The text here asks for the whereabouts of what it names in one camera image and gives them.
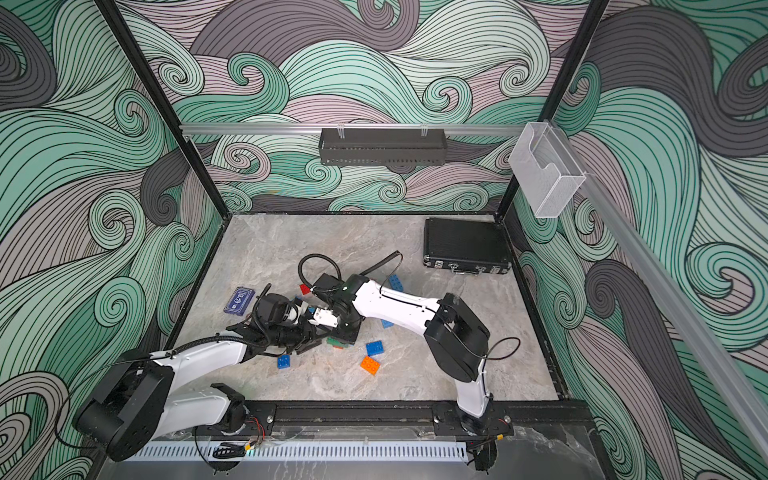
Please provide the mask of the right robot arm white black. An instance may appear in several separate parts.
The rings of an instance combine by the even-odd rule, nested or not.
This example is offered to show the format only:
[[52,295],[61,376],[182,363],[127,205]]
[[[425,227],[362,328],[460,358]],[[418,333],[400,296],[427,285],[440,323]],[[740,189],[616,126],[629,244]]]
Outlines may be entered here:
[[330,307],[340,330],[377,318],[421,336],[437,366],[455,382],[463,429],[470,435],[487,433],[492,402],[485,381],[490,332],[460,297],[451,293],[441,299],[417,297],[357,274],[345,281],[323,274],[311,291]]

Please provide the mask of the green long lego brick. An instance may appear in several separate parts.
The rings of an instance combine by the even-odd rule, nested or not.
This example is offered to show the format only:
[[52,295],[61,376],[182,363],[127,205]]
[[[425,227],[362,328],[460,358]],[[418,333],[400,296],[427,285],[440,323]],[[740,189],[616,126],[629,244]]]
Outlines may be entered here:
[[338,340],[335,340],[333,338],[327,338],[327,343],[329,345],[331,345],[332,347],[337,348],[337,349],[345,349],[346,348],[346,346],[342,342],[340,342]]

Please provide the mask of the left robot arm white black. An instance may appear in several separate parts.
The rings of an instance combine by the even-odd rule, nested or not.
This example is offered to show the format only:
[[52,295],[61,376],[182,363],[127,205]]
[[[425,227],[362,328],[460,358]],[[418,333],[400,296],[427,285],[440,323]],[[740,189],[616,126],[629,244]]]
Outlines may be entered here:
[[241,393],[224,383],[187,393],[181,387],[224,367],[267,356],[272,346],[281,354],[303,353],[330,332],[308,322],[260,327],[244,321],[170,350],[128,350],[82,402],[72,426],[113,461],[133,456],[157,437],[194,427],[237,435],[249,414]]

